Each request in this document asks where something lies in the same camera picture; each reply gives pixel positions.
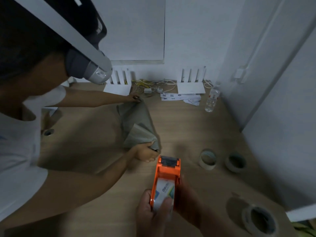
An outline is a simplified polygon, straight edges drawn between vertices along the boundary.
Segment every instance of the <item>wooden table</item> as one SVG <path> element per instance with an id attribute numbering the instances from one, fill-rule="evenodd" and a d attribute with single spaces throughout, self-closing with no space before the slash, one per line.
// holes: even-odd
<path id="1" fill-rule="evenodd" d="M 77 83 L 73 87 L 103 90 L 104 85 Z M 280 227 L 278 236 L 296 236 L 284 209 L 275 203 L 278 199 L 269 179 L 221 100 L 212 113 L 204 111 L 206 95 L 202 95 L 200 106 L 161 101 L 158 94 L 144 101 L 160 137 L 161 154 L 181 158 L 181 172 L 187 181 L 203 201 L 236 229 L 238 236 L 251 236 L 240 218 L 246 202 L 264 206 L 273 213 Z M 123 153 L 115 106 L 60 108 L 62 117 L 53 127 L 55 133 L 42 139 L 39 164 L 56 170 L 93 173 L 112 163 Z M 198 165 L 204 148 L 212 149 L 218 158 L 212 171 Z M 248 164 L 238 175 L 224 166 L 224 159 L 234 151 L 242 154 Z M 107 193 L 71 213 L 55 217 L 55 225 L 47 226 L 55 227 L 58 236 L 66 237 L 135 236 L 135 208 L 142 192 L 152 187 L 155 166 L 155 162 L 135 160 Z M 174 213 L 165 236 L 200 236 L 200 233 Z"/>

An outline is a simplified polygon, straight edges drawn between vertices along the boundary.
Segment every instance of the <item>gray fabric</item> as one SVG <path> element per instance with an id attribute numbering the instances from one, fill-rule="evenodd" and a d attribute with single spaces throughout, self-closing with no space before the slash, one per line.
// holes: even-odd
<path id="1" fill-rule="evenodd" d="M 143 100 L 140 103 L 131 102 L 118 105 L 117 111 L 122 121 L 124 147 L 131 148 L 137 144 L 154 141 L 150 148 L 159 151 L 158 138 Z"/>

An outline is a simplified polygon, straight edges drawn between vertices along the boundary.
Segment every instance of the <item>white t-shirt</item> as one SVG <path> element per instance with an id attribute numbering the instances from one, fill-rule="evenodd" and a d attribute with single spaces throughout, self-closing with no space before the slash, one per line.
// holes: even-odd
<path id="1" fill-rule="evenodd" d="M 59 103 L 65 95 L 65 88 L 59 86 L 25 100 L 27 109 L 22 116 L 28 114 L 32 121 L 0 113 L 0 221 L 32 198 L 46 180 L 47 170 L 36 166 L 40 155 L 41 108 Z"/>

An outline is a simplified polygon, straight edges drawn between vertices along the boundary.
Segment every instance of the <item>water bottle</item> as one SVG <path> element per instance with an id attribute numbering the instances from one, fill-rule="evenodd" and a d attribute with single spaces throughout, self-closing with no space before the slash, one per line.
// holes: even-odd
<path id="1" fill-rule="evenodd" d="M 212 89 L 210 91 L 209 98 L 206 101 L 205 111 L 212 112 L 214 110 L 216 101 L 221 93 L 219 90 L 220 85 L 221 85 L 221 83 L 219 81 L 217 81 L 215 86 L 212 87 Z"/>

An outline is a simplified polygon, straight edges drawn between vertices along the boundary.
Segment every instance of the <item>packing tape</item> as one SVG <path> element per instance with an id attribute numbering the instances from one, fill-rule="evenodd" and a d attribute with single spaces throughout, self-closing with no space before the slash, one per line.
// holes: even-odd
<path id="1" fill-rule="evenodd" d="M 255 211 L 263 215 L 265 232 L 259 230 L 252 219 L 252 211 Z M 278 223 L 274 216 L 265 208 L 258 207 L 256 205 L 250 205 L 243 209 L 241 213 L 242 221 L 247 229 L 255 237 L 275 237 L 278 232 Z"/>
<path id="2" fill-rule="evenodd" d="M 211 150 L 203 150 L 198 163 L 203 169 L 212 170 L 216 166 L 216 156 Z"/>
<path id="3" fill-rule="evenodd" d="M 174 180 L 158 178 L 156 184 L 153 210 L 157 212 L 161 204 L 163 203 L 163 200 L 167 197 L 170 197 L 174 200 L 174 191 Z"/>
<path id="4" fill-rule="evenodd" d="M 240 173 L 246 168 L 247 161 L 242 155 L 233 153 L 225 159 L 225 165 L 228 170 L 234 173 Z"/>

